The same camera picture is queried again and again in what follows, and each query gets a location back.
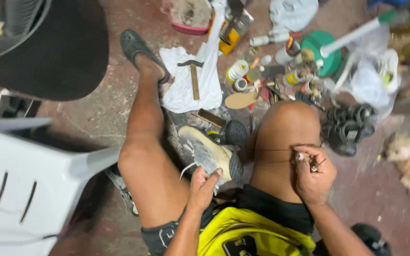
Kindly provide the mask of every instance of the hammer handle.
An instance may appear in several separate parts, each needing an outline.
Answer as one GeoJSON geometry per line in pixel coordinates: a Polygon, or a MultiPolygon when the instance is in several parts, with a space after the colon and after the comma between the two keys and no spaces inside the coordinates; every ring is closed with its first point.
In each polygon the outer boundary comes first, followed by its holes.
{"type": "Polygon", "coordinates": [[[199,82],[197,81],[197,69],[195,64],[191,64],[192,95],[194,100],[199,100],[199,82]]]}

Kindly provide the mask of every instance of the chair leg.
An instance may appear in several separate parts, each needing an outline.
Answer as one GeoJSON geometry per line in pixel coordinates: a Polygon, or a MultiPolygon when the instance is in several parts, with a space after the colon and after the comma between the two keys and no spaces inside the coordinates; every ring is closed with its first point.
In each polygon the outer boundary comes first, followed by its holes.
{"type": "Polygon", "coordinates": [[[42,127],[51,124],[51,122],[51,118],[0,119],[0,133],[42,127]]]}
{"type": "Polygon", "coordinates": [[[118,162],[121,146],[77,154],[72,160],[71,176],[85,181],[118,162]]]}

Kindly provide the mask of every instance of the white plastic chair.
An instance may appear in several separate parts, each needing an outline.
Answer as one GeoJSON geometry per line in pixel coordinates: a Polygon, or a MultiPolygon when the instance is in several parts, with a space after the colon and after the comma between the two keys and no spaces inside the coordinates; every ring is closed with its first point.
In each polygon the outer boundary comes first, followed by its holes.
{"type": "Polygon", "coordinates": [[[51,119],[0,119],[0,256],[46,256],[88,180],[118,161],[121,147],[72,153],[9,131],[51,119]]]}

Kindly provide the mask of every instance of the fingernail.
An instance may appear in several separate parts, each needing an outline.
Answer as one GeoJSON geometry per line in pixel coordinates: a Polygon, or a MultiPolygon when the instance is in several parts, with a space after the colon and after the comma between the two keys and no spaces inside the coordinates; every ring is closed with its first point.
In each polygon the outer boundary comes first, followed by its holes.
{"type": "Polygon", "coordinates": [[[305,159],[305,155],[303,155],[302,152],[297,152],[297,160],[303,160],[305,159]]]}

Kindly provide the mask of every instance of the person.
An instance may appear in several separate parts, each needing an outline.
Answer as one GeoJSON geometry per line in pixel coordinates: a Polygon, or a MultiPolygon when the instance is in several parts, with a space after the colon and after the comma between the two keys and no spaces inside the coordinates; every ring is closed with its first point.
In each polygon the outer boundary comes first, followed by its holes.
{"type": "Polygon", "coordinates": [[[234,206],[217,210],[210,203],[222,169],[207,176],[198,167],[188,182],[161,147],[158,84],[167,70],[136,32],[124,31],[121,44],[140,80],[118,168],[152,256],[308,255],[314,224],[331,255],[373,255],[327,203],[336,169],[318,147],[320,123],[310,106],[269,108],[239,152],[242,162],[254,162],[249,184],[234,206]]]}

